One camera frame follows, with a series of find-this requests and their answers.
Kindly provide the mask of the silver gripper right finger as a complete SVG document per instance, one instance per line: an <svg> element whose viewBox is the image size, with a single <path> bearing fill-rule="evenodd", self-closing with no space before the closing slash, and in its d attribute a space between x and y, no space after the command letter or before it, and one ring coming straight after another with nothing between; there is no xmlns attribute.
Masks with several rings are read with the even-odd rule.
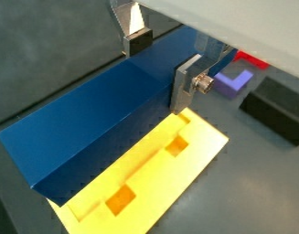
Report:
<svg viewBox="0 0 299 234"><path fill-rule="evenodd" d="M197 32L193 47L196 53L176 67L171 92L169 111L179 114L192 103L199 91L207 94L213 76L233 59L233 48L209 35Z"/></svg>

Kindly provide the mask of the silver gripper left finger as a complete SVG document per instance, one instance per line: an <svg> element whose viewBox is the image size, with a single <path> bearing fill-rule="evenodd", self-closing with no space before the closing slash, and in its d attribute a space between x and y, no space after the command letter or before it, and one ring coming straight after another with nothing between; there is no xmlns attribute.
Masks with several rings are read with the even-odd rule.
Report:
<svg viewBox="0 0 299 234"><path fill-rule="evenodd" d="M135 0L109 0L109 8L121 33L121 52L129 58L151 46L152 30L145 26Z"/></svg>

